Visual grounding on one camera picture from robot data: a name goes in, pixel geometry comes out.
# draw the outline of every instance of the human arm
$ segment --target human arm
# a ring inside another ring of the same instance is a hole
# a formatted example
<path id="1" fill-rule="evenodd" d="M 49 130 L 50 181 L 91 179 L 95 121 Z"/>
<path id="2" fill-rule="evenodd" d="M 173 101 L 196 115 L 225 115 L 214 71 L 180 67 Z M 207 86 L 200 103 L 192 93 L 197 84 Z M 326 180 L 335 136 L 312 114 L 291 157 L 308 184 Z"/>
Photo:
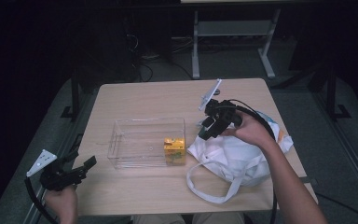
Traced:
<path id="1" fill-rule="evenodd" d="M 74 186 L 68 186 L 61 191 L 48 190 L 45 201 L 60 218 L 61 224 L 77 223 L 77 195 Z"/>
<path id="2" fill-rule="evenodd" d="M 250 115 L 237 113 L 242 118 L 241 126 L 227 129 L 222 135 L 236 136 L 262 150 L 285 223 L 327 223 L 319 206 L 264 126 Z"/>

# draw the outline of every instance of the yellow package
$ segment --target yellow package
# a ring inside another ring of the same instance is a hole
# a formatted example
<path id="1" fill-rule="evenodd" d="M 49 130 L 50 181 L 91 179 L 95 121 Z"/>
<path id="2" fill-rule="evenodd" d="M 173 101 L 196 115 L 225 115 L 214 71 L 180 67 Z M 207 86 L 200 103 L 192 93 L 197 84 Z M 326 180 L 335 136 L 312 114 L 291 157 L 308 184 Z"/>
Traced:
<path id="1" fill-rule="evenodd" d="M 164 138 L 164 153 L 167 165 L 185 165 L 185 138 Z"/>

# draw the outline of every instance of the clear plastic container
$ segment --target clear plastic container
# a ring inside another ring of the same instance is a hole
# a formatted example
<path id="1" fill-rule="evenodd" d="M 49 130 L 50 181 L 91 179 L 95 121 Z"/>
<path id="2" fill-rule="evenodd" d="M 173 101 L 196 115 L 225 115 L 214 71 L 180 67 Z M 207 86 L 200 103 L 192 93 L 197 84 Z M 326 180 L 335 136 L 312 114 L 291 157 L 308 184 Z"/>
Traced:
<path id="1" fill-rule="evenodd" d="M 108 159 L 116 168 L 167 166 L 164 138 L 185 138 L 185 120 L 116 120 Z"/>

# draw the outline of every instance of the table in background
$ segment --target table in background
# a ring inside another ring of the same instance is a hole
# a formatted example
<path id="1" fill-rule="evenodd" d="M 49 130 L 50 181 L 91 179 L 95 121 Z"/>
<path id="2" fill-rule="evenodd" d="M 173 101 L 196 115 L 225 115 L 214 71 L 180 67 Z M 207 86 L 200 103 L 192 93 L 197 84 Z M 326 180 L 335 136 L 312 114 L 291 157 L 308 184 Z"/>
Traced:
<path id="1" fill-rule="evenodd" d="M 253 188 L 241 187 L 238 194 L 223 204 L 208 203 L 196 196 L 186 184 L 186 173 L 197 161 L 186 155 L 185 166 L 115 169 L 107 158 L 116 119 L 184 118 L 186 145 L 194 142 L 204 119 L 198 110 L 200 97 L 215 80 L 107 84 L 100 88 L 74 167 L 95 155 L 97 164 L 77 188 L 81 216 L 134 214 L 202 213 L 223 211 L 260 211 L 272 206 L 272 182 Z M 237 99 L 262 111 L 285 126 L 263 79 L 225 79 L 214 99 Z M 298 176 L 306 176 L 292 147 L 286 155 Z M 196 187 L 213 195 L 227 192 L 228 183 L 201 167 L 192 177 Z M 310 184 L 306 184 L 314 196 Z"/>

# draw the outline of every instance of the human hand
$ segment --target human hand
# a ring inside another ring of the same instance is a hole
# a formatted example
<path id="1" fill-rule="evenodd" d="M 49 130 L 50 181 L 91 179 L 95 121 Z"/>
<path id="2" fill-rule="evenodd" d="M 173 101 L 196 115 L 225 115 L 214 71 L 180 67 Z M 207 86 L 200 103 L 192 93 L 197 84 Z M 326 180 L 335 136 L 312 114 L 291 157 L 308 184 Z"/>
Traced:
<path id="1" fill-rule="evenodd" d="M 224 130 L 221 135 L 235 136 L 246 143 L 260 148 L 266 148 L 267 144 L 275 143 L 275 140 L 271 138 L 266 128 L 254 117 L 239 110 L 236 111 L 236 114 L 242 118 L 242 124 L 235 129 L 229 128 Z"/>
<path id="2" fill-rule="evenodd" d="M 45 195 L 46 205 L 60 218 L 61 224 L 74 224 L 77 221 L 77 195 L 74 186 L 62 191 L 48 190 Z"/>

